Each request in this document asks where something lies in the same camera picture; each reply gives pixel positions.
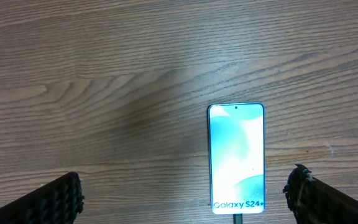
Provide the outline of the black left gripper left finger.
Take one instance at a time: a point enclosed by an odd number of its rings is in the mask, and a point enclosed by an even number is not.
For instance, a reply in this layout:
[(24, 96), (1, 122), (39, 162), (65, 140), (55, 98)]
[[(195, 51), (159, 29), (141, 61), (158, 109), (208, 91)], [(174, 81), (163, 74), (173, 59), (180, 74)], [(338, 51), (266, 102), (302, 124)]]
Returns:
[(0, 208), (0, 224), (73, 224), (84, 195), (76, 172), (69, 172)]

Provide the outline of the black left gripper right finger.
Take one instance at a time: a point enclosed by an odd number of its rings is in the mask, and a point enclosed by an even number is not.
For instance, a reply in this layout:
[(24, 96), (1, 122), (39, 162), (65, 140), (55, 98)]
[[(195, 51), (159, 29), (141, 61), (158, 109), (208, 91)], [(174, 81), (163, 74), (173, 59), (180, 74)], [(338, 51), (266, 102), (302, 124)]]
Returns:
[(358, 201), (313, 177), (298, 164), (283, 188), (297, 224), (358, 224)]

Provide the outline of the blue screen Galaxy smartphone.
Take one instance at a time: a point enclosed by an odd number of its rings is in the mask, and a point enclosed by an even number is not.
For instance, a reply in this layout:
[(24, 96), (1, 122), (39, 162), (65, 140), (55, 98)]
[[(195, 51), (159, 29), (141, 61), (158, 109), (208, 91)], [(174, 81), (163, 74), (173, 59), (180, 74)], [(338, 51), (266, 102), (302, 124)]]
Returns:
[(208, 136), (213, 213), (262, 213), (266, 196), (263, 104), (211, 105)]

